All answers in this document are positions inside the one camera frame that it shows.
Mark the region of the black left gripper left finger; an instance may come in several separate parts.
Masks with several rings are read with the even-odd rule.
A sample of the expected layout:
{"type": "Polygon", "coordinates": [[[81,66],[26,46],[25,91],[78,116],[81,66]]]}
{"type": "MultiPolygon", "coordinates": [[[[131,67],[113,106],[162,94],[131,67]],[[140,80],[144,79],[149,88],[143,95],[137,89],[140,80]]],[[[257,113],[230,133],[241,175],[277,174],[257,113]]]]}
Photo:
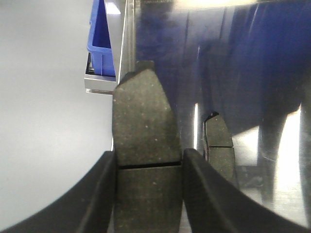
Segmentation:
{"type": "Polygon", "coordinates": [[[4,232],[106,233],[114,204],[116,171],[114,152],[106,151],[66,194],[4,232]]]}

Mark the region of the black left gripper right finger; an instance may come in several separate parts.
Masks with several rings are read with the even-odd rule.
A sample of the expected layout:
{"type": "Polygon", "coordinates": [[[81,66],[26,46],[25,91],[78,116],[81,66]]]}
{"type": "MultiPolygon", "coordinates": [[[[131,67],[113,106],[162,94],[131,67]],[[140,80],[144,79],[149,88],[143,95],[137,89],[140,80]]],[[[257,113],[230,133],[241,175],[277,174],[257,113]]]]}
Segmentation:
{"type": "Polygon", "coordinates": [[[195,149],[183,156],[183,199],[194,233],[309,233],[239,191],[195,149]]]}

